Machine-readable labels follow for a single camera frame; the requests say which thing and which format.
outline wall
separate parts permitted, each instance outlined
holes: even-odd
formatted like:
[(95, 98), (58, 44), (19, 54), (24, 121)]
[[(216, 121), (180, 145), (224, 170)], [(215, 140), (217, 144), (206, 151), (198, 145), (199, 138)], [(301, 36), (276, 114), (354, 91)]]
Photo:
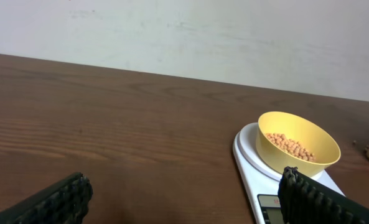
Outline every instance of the wall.
[(0, 53), (369, 101), (369, 0), (0, 0)]

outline dark wood tabletop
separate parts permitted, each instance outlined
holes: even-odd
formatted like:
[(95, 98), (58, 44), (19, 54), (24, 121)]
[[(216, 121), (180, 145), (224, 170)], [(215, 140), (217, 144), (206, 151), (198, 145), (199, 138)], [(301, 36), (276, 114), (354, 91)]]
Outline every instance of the dark wood tabletop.
[(331, 134), (369, 208), (369, 102), (0, 55), (0, 211), (80, 171), (85, 223), (253, 223), (231, 145), (267, 111)]

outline kitchen scale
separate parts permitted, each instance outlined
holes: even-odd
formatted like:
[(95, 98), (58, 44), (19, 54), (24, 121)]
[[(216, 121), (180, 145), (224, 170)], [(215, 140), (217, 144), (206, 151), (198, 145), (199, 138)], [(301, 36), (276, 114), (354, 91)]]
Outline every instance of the kitchen scale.
[[(235, 160), (256, 222), (284, 224), (277, 196), (282, 174), (270, 168), (258, 155), (256, 150), (258, 128), (257, 123), (248, 124), (235, 136), (233, 143)], [(344, 195), (325, 170), (311, 178)]]

